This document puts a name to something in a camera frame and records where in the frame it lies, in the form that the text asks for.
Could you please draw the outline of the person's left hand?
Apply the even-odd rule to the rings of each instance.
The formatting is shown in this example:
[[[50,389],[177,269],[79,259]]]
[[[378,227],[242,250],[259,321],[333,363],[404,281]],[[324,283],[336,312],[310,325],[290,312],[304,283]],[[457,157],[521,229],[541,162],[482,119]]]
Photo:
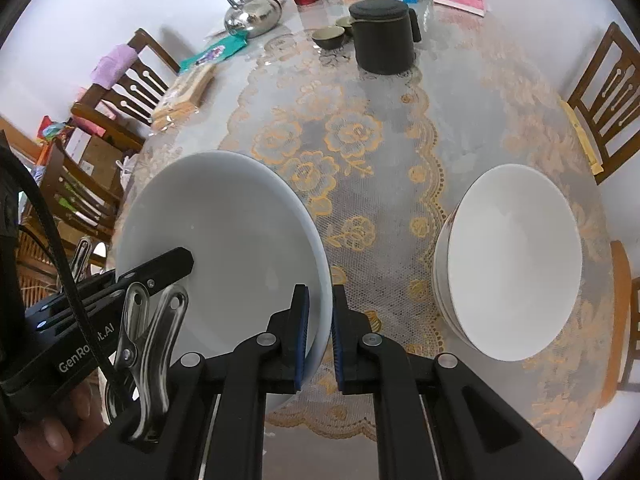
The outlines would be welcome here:
[[[43,479],[58,479],[62,466],[79,454],[106,427],[99,398],[90,382],[82,382],[68,397],[78,424],[69,430],[59,419],[45,417],[20,429],[14,438]]]

